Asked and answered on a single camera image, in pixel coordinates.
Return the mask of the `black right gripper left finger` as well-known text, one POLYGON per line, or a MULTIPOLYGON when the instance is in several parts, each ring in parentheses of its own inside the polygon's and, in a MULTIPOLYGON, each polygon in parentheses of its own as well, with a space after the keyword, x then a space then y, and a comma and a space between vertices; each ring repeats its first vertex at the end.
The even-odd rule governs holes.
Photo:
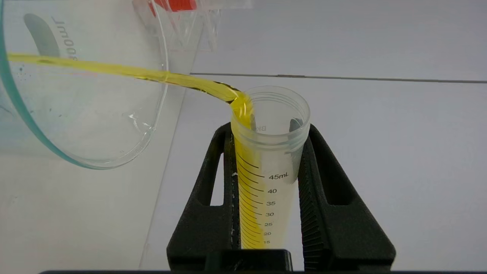
POLYGON ((214 133, 193 190, 166 248, 173 272, 205 269, 209 253, 240 248, 236 154, 230 123, 214 133), (224 201, 210 205, 218 164, 224 165, 224 201))

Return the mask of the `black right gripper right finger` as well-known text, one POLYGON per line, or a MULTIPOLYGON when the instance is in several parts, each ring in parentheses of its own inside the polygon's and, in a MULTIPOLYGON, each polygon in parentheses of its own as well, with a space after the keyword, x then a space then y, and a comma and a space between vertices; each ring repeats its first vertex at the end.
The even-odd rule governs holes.
POLYGON ((396 250, 311 125, 298 174, 304 269, 388 272, 396 250))

